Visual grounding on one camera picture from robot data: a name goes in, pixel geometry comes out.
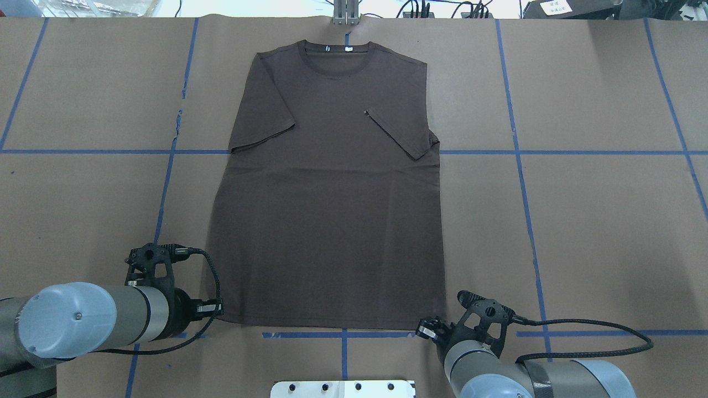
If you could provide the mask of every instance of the t-shirt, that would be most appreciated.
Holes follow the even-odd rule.
[[[207,243],[222,320],[413,330],[445,314],[427,65],[350,48],[253,59]]]

